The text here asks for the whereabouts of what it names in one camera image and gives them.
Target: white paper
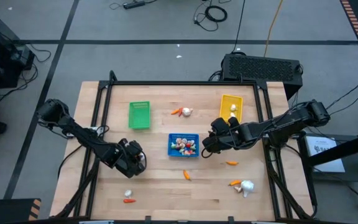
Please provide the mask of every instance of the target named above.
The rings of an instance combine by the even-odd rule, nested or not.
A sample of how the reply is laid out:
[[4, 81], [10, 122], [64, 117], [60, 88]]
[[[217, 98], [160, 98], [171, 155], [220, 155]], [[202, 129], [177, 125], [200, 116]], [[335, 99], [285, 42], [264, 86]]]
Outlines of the white paper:
[[[308, 147], [309, 155], [314, 156], [320, 152], [324, 152], [325, 150], [329, 150], [330, 148], [335, 147], [336, 142], [335, 140], [325, 137], [307, 136], [306, 146]], [[336, 159], [334, 161], [320, 164], [315, 167], [323, 172], [345, 172], [342, 159]]]

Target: yellow plastic basket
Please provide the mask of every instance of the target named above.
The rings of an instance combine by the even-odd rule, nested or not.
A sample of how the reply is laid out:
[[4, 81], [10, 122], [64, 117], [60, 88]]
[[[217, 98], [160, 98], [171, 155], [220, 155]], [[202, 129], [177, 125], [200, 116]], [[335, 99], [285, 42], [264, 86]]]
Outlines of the yellow plastic basket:
[[240, 96], [232, 96], [232, 95], [223, 95], [221, 101], [221, 112], [219, 116], [227, 122], [230, 118], [230, 110], [231, 105], [235, 105], [237, 110], [233, 111], [239, 123], [241, 123], [242, 118], [242, 97]]

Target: blue basket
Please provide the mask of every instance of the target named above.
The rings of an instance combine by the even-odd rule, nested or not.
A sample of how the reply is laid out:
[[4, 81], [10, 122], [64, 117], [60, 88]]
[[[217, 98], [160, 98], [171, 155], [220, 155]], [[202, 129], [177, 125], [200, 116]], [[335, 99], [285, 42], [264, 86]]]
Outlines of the blue basket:
[[[187, 140], [194, 140], [194, 144], [196, 144], [196, 154], [193, 155], [182, 155], [179, 150], [172, 149], [171, 143], [177, 142], [177, 138], [187, 139]], [[198, 142], [198, 134], [180, 134], [180, 133], [172, 133], [168, 135], [168, 156], [177, 156], [177, 157], [198, 157], [200, 154], [200, 144]]]

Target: wooden table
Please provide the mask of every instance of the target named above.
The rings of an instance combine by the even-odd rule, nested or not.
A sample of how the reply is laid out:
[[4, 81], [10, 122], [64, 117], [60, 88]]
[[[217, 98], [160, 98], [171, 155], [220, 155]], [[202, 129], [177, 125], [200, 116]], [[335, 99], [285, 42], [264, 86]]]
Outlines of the wooden table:
[[[98, 82], [83, 82], [74, 118], [82, 126], [89, 126], [93, 113]], [[282, 83], [268, 83], [274, 116], [288, 109]], [[262, 107], [263, 94], [260, 92]], [[252, 149], [228, 150], [209, 159], [173, 158], [167, 155], [169, 133], [198, 133], [200, 143], [208, 136], [211, 122], [219, 116], [223, 94], [244, 99], [242, 122], [258, 121], [254, 91], [251, 86], [146, 86], [114, 85], [109, 105], [107, 125], [111, 128], [104, 139], [118, 142], [121, 138], [135, 139], [147, 155], [147, 169], [131, 179], [104, 164], [99, 167], [98, 183], [93, 202], [93, 219], [144, 220], [274, 220], [264, 151], [259, 141]], [[98, 121], [101, 120], [102, 97]], [[150, 101], [151, 128], [128, 128], [128, 109], [131, 101]], [[171, 111], [186, 106], [194, 108], [189, 118], [171, 115]], [[297, 148], [296, 142], [289, 145]], [[76, 140], [67, 144], [65, 155], [78, 146]], [[78, 188], [85, 150], [66, 161], [58, 180], [51, 215], [57, 214]], [[300, 158], [290, 150], [282, 150], [282, 162], [289, 191], [312, 214], [313, 209]], [[238, 161], [229, 166], [225, 161]], [[186, 169], [192, 181], [185, 180]], [[235, 179], [251, 180], [255, 192], [243, 198], [228, 183]], [[124, 204], [124, 192], [133, 191], [136, 203]], [[278, 190], [280, 213], [285, 217], [282, 195]], [[88, 193], [83, 196], [81, 214], [85, 214]]]

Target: orange and black striped tape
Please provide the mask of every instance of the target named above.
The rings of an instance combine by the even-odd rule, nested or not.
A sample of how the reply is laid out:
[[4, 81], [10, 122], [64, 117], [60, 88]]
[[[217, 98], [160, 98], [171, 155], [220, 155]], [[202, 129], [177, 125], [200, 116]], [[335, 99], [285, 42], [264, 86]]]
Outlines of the orange and black striped tape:
[[40, 213], [40, 206], [41, 201], [35, 199], [30, 210], [29, 221], [38, 219], [38, 214]]
[[349, 17], [349, 19], [352, 23], [352, 27], [355, 30], [357, 37], [358, 37], [358, 20], [356, 18], [356, 15], [354, 15], [353, 9], [352, 9], [351, 5], [349, 4], [349, 1], [341, 0], [341, 3], [343, 5], [343, 7], [345, 8], [346, 14]]

